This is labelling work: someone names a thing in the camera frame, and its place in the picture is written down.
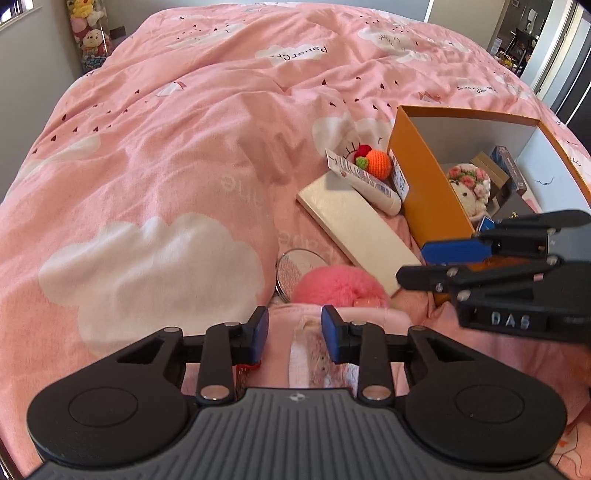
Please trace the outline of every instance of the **white notebook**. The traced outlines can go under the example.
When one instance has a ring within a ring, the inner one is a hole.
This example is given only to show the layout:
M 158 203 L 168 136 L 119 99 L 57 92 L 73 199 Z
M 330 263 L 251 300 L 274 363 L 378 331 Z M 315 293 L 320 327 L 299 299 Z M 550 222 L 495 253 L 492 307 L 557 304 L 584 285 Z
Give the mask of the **white notebook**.
M 420 265 L 413 252 L 344 179 L 329 171 L 312 182 L 297 200 L 329 234 L 349 260 L 371 273 L 392 296 L 403 265 Z

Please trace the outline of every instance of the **yellow plush toy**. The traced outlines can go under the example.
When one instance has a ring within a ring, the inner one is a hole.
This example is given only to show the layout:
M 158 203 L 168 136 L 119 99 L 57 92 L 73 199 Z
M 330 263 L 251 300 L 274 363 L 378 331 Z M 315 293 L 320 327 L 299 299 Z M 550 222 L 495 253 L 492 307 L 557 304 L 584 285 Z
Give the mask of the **yellow plush toy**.
M 95 0 L 75 0 L 72 7 L 72 18 L 86 18 L 95 11 Z

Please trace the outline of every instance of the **window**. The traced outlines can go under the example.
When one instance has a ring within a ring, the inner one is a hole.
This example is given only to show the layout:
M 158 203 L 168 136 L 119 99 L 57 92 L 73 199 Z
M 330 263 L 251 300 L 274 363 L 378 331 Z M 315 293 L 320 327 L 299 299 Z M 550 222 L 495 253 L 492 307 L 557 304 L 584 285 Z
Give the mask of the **window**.
M 33 0 L 0 0 L 0 25 L 33 8 Z

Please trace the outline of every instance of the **bed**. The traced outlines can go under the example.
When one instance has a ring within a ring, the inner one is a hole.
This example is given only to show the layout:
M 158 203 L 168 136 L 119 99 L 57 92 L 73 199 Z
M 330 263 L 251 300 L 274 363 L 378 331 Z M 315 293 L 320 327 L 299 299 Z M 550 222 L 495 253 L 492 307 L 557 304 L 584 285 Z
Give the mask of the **bed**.
M 163 326 L 193 335 L 246 320 L 270 301 L 291 248 L 346 262 L 295 196 L 326 171 L 326 148 L 385 148 L 398 105 L 539 118 L 591 183 L 574 135 L 484 50 L 371 9 L 162 11 L 76 81 L 0 206 L 0 436 L 18 469 L 40 464 L 26 412 L 49 383 Z M 404 218 L 388 223 L 418 253 Z M 392 303 L 391 330 L 428 325 L 552 385 L 569 411 L 553 461 L 591 478 L 585 351 L 460 331 L 453 309 L 423 293 Z M 282 374 L 254 384 L 296 381 L 285 351 L 314 312 L 272 308 L 271 328 L 288 333 L 264 364 L 283 362 Z

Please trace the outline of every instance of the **pink fur ball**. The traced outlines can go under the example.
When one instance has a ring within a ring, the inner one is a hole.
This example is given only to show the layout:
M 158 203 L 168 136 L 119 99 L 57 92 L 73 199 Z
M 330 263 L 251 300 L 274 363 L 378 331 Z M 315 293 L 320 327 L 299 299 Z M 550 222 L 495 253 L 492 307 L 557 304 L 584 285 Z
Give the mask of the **pink fur ball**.
M 291 295 L 293 303 L 335 307 L 352 307 L 360 299 L 377 300 L 383 308 L 390 300 L 372 275 L 350 265 L 315 268 L 301 278 Z

